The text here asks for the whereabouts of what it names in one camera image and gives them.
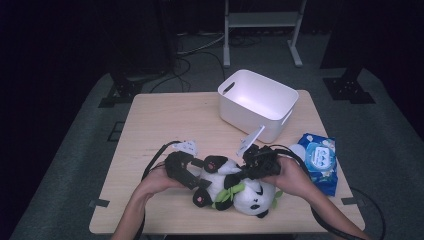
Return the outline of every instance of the human hand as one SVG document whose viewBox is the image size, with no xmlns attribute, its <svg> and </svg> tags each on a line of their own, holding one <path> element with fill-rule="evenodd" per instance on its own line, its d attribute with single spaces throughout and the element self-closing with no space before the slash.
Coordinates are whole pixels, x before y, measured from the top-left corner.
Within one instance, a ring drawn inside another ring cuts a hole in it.
<svg viewBox="0 0 424 240">
<path fill-rule="evenodd" d="M 168 177 L 165 163 L 160 162 L 152 168 L 150 173 L 138 185 L 136 191 L 152 197 L 154 194 L 165 191 L 168 188 L 185 188 L 180 182 Z"/>
<path fill-rule="evenodd" d="M 277 162 L 281 166 L 279 175 L 267 176 L 261 180 L 271 183 L 284 192 L 305 198 L 311 190 L 316 189 L 302 168 L 291 158 L 279 156 Z"/>
</svg>

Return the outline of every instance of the panda ear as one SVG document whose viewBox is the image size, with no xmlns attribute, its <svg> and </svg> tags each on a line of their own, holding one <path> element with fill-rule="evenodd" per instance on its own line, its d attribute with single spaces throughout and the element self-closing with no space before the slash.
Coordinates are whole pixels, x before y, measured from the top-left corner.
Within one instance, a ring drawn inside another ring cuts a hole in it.
<svg viewBox="0 0 424 240">
<path fill-rule="evenodd" d="M 268 215 L 268 210 L 266 210 L 265 212 L 259 213 L 258 215 L 256 215 L 256 217 L 258 218 L 264 218 L 266 215 Z"/>
</svg>

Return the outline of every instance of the blue package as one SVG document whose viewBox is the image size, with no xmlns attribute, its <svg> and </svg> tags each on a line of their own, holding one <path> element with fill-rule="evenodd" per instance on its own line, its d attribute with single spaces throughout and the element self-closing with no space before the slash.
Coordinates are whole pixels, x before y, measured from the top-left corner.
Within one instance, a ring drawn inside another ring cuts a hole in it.
<svg viewBox="0 0 424 240">
<path fill-rule="evenodd" d="M 298 144 L 306 149 L 305 165 L 312 182 L 324 194 L 335 196 L 338 178 L 334 138 L 305 133 Z"/>
</svg>

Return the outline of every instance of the black tape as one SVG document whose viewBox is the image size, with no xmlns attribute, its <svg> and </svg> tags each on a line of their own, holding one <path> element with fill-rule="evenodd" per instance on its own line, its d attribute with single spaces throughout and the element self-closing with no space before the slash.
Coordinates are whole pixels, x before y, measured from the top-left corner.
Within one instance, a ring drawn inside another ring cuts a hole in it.
<svg viewBox="0 0 424 240">
<path fill-rule="evenodd" d="M 91 200 L 88 206 L 95 208 L 96 206 L 107 208 L 109 206 L 110 201 L 103 199 Z"/>
</svg>

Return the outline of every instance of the panda plush toy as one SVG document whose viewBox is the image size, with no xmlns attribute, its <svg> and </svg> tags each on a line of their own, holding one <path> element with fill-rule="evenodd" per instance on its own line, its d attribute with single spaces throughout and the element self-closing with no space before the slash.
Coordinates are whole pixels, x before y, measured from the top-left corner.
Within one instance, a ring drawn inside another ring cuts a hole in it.
<svg viewBox="0 0 424 240">
<path fill-rule="evenodd" d="M 275 186 L 260 180 L 245 178 L 241 180 L 244 190 L 234 195 L 233 205 L 241 213 L 265 217 L 275 202 Z"/>
<path fill-rule="evenodd" d="M 237 163 L 223 156 L 208 156 L 203 163 L 199 178 L 211 182 L 207 188 L 198 188 L 193 195 L 193 203 L 198 207 L 213 206 L 219 211 L 226 210 L 233 205 L 233 199 L 227 198 L 218 201 L 217 196 L 225 189 L 229 189 L 240 182 L 235 173 L 241 169 Z"/>
</svg>

